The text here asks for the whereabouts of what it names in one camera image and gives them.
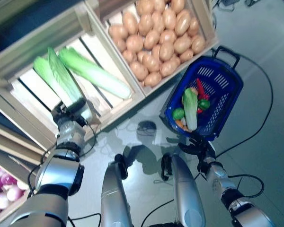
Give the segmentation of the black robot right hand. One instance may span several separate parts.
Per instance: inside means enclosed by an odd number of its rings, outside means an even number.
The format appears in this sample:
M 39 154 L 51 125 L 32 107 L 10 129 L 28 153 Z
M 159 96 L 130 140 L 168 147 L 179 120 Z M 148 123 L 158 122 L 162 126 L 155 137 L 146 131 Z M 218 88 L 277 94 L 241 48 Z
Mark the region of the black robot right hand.
M 179 148 L 187 154 L 197 156 L 199 163 L 216 161 L 216 153 L 211 143 L 205 139 L 189 139 L 189 144 L 178 143 Z

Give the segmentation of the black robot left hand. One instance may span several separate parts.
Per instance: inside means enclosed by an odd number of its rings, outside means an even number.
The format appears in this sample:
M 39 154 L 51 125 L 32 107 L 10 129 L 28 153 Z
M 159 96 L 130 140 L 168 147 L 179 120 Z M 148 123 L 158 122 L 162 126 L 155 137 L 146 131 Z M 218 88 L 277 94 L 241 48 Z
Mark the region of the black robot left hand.
M 75 121 L 81 127 L 87 125 L 86 120 L 81 116 L 85 104 L 86 100 L 84 98 L 78 99 L 69 107 L 67 107 L 63 102 L 60 102 L 51 111 L 53 121 L 56 123 L 58 128 L 68 121 Z

